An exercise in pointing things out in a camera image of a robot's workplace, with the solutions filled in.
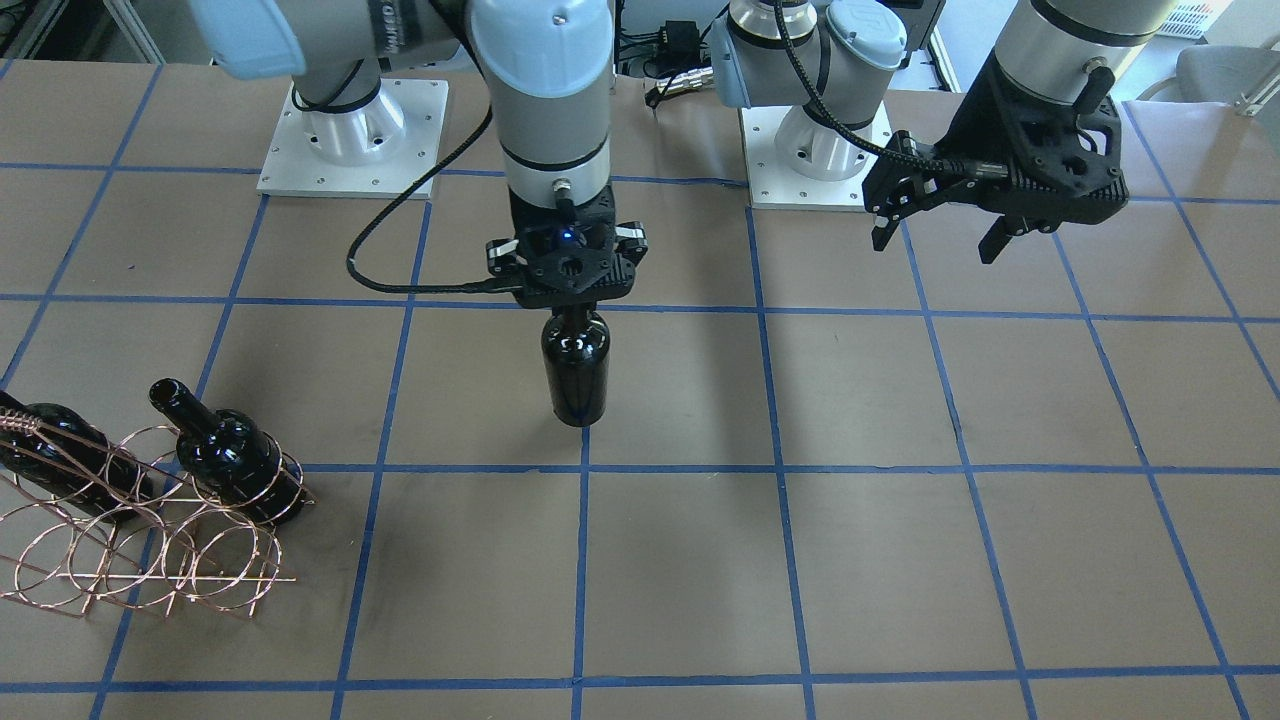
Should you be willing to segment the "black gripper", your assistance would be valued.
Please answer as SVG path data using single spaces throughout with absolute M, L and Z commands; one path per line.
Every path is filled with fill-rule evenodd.
M 989 55 L 943 136 L 947 159 L 1005 165 L 997 179 L 960 179 L 951 201 L 1000 214 L 980 240 L 980 263 L 993 264 L 1030 223 L 1101 223 L 1130 199 L 1123 174 L 1123 124 L 1107 95 L 1115 76 L 1093 69 L 1065 104 L 1018 86 Z M 878 211 L 872 246 L 883 252 L 902 214 Z
M 649 250 L 639 222 L 616 223 L 611 186 L 571 211 L 509 191 L 515 237 L 486 245 L 488 270 L 526 309 L 564 307 L 630 293 Z

